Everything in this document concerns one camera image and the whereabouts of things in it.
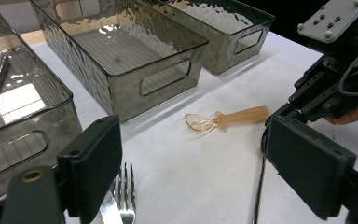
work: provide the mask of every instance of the spoon handle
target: spoon handle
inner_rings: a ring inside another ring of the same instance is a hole
[[[265,120],[269,116],[270,110],[267,106],[261,105],[245,109],[232,114],[222,114],[216,112],[216,123],[221,129],[225,129],[228,124],[236,122],[258,122]]]

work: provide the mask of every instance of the white tabletop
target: white tabletop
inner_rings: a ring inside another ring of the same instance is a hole
[[[74,93],[83,129],[107,115],[47,44],[32,48]],[[251,223],[264,124],[200,135],[186,127],[184,116],[212,117],[217,110],[232,113],[258,105],[275,111],[320,56],[269,33],[254,58],[221,76],[202,69],[198,86],[121,124],[123,162],[134,167],[136,224]],[[333,126],[318,120],[310,126],[358,154],[358,122]],[[358,170],[358,159],[355,166]],[[324,223],[269,162],[266,171],[259,223]],[[327,223],[344,223],[346,214],[342,208]]]

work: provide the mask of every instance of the fork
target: fork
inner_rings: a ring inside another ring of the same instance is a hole
[[[133,181],[132,164],[130,163],[130,181],[127,163],[124,163],[124,182],[122,181],[122,168],[118,177],[113,181],[113,197],[117,202],[117,208],[120,213],[123,224],[135,223],[135,185]]]

